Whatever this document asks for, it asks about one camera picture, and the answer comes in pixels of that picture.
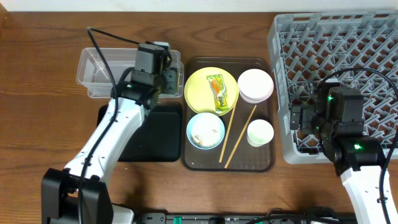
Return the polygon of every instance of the brown serving tray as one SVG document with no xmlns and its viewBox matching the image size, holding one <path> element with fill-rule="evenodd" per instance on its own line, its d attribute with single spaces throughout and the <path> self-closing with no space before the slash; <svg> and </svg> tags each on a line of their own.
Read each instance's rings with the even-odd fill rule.
<svg viewBox="0 0 398 224">
<path fill-rule="evenodd" d="M 261 58 L 196 57 L 193 58 L 188 64 L 188 75 L 186 80 L 188 80 L 189 76 L 195 71 L 205 67 L 222 68 L 232 74 L 236 80 L 238 80 L 240 74 L 252 68 L 258 68 L 270 74 L 268 64 Z M 226 161 L 228 160 L 228 157 L 231 154 L 232 149 L 236 144 L 243 126 L 248 120 L 253 108 L 254 104 L 247 103 L 239 96 L 238 102 L 236 103 L 232 127 L 229 131 L 229 137 L 223 156 L 223 161 L 220 163 L 218 161 L 220 159 L 225 138 L 223 139 L 222 143 L 213 149 L 202 150 L 193 146 L 187 138 L 186 128 L 188 122 L 193 116 L 196 115 L 196 113 L 192 111 L 185 102 L 186 113 L 184 114 L 183 119 L 185 121 L 183 130 L 185 135 L 185 144 L 182 147 L 183 164 L 191 170 L 235 172 L 266 172 L 271 170 L 275 164 L 274 140 L 261 147 L 252 147 L 248 143 L 246 133 L 244 133 L 241 142 L 239 143 L 239 146 L 237 147 L 235 154 L 229 163 L 228 168 L 224 168 Z M 232 110 L 223 116 L 220 116 L 221 120 L 224 122 L 225 132 L 228 128 L 231 113 Z M 272 97 L 257 104 L 257 108 L 251 118 L 251 121 L 254 121 L 255 119 L 264 119 L 274 126 L 272 117 Z"/>
</svg>

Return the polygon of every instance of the transparent plastic bin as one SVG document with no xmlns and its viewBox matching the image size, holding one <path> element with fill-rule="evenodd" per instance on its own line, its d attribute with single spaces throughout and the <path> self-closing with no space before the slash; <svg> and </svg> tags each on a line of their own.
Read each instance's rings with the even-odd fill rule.
<svg viewBox="0 0 398 224">
<path fill-rule="evenodd" d="M 101 51 L 112 71 L 116 82 L 126 68 L 136 64 L 137 49 L 101 48 Z M 159 98 L 178 98 L 183 95 L 184 69 L 180 61 L 180 52 L 170 51 L 172 55 L 171 67 L 177 68 L 179 74 L 178 92 L 174 95 L 160 94 Z M 112 83 L 108 71 L 94 47 L 83 49 L 80 55 L 76 81 L 79 85 L 87 87 L 87 95 L 91 98 L 110 98 Z"/>
<path fill-rule="evenodd" d="M 375 68 L 398 82 L 398 11 L 281 14 L 267 36 L 278 96 L 284 159 L 291 164 L 330 162 L 319 139 L 290 130 L 290 107 L 313 105 L 311 84 L 351 67 Z M 364 134 L 387 154 L 398 124 L 397 96 L 377 75 L 346 72 L 335 77 L 364 96 Z M 395 150 L 392 159 L 398 159 Z"/>
</svg>

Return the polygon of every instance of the yellow plate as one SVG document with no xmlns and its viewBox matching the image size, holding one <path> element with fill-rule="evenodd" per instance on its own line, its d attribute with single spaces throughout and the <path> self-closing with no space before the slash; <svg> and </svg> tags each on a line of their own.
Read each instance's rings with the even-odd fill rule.
<svg viewBox="0 0 398 224">
<path fill-rule="evenodd" d="M 211 91 L 208 75 L 222 74 L 226 87 L 228 111 L 216 113 L 213 92 Z M 185 84 L 184 97 L 188 106 L 196 113 L 213 113 L 221 116 L 228 113 L 238 101 L 239 91 L 235 78 L 226 70 L 207 67 L 193 73 Z"/>
</svg>

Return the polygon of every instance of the wooden chopstick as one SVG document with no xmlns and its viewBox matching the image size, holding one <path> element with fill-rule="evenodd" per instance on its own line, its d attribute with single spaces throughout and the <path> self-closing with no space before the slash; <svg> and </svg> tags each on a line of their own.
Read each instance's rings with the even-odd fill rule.
<svg viewBox="0 0 398 224">
<path fill-rule="evenodd" d="M 231 125 L 232 125 L 232 119 L 234 119 L 235 108 L 236 108 L 236 105 L 235 105 L 234 108 L 232 109 L 232 114 L 231 114 L 231 118 L 229 119 L 228 129 L 226 130 L 226 135 L 225 135 L 223 150 L 221 150 L 220 160 L 219 160 L 218 162 L 223 161 L 223 156 L 224 156 L 224 150 L 225 150 L 225 146 L 226 146 L 226 141 L 228 140 L 229 130 L 231 129 Z"/>
<path fill-rule="evenodd" d="M 225 164 L 225 166 L 224 166 L 225 169 L 228 167 L 229 162 L 231 162 L 231 159 L 232 159 L 232 157 L 234 156 L 235 150 L 236 150 L 236 148 L 238 147 L 239 142 L 241 141 L 241 138 L 242 138 L 242 136 L 243 136 L 243 134 L 244 134 L 246 128 L 248 127 L 248 124 L 249 124 L 249 122 L 250 122 L 251 116 L 253 115 L 254 110 L 256 110 L 256 107 L 257 107 L 257 105 L 254 105 L 254 108 L 253 108 L 253 110 L 251 111 L 251 114 L 250 114 L 248 120 L 246 121 L 246 124 L 244 124 L 244 127 L 243 127 L 243 130 L 242 130 L 242 132 L 241 132 L 241 135 L 239 136 L 238 141 L 236 141 L 235 147 L 234 147 L 234 149 L 232 150 L 231 155 L 230 155 L 229 158 L 228 158 L 228 161 L 226 161 L 226 164 Z"/>
</svg>

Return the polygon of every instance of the yellow snack wrapper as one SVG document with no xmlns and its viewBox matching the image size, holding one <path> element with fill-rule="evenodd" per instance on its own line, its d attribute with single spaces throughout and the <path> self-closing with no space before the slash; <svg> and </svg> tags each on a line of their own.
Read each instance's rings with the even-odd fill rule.
<svg viewBox="0 0 398 224">
<path fill-rule="evenodd" d="M 228 105 L 226 103 L 226 87 L 222 74 L 208 75 L 206 78 L 209 81 L 210 89 L 213 92 L 216 113 L 227 111 Z"/>
</svg>

